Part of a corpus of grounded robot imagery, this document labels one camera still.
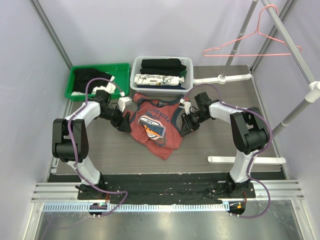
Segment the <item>red tank top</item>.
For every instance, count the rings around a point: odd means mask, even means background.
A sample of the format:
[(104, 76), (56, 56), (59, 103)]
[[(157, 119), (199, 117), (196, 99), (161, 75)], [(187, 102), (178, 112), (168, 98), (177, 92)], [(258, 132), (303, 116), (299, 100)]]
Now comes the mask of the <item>red tank top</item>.
[(177, 126), (181, 96), (165, 101), (135, 93), (137, 109), (130, 112), (131, 136), (155, 156), (167, 160), (177, 150), (183, 137)]

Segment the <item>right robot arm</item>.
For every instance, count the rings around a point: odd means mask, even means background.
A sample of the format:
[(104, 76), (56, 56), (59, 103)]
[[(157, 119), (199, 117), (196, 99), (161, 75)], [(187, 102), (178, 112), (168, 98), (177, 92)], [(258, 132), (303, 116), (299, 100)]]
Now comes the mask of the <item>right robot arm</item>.
[(222, 193), (233, 198), (241, 196), (250, 186), (251, 170), (256, 156), (270, 143), (269, 124), (257, 107), (241, 108), (218, 99), (211, 100), (206, 92), (199, 93), (194, 99), (197, 104), (194, 111), (186, 97), (179, 102), (184, 108), (180, 135), (183, 137), (195, 132), (201, 123), (209, 119), (219, 119), (230, 124), (237, 152)]

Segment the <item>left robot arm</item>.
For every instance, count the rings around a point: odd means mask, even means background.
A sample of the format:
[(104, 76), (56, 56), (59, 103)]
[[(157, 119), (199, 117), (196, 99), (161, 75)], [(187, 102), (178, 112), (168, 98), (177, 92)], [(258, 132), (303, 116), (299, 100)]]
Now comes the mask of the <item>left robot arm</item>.
[(94, 97), (86, 97), (74, 113), (65, 118), (57, 118), (52, 124), (52, 155), (76, 172), (81, 180), (79, 190), (89, 192), (97, 200), (110, 192), (107, 191), (102, 173), (89, 157), (87, 126), (93, 120), (101, 118), (109, 121), (120, 132), (131, 132), (130, 113), (124, 111), (132, 103), (132, 99), (121, 93), (115, 107), (112, 107), (110, 101), (108, 92), (98, 90)]

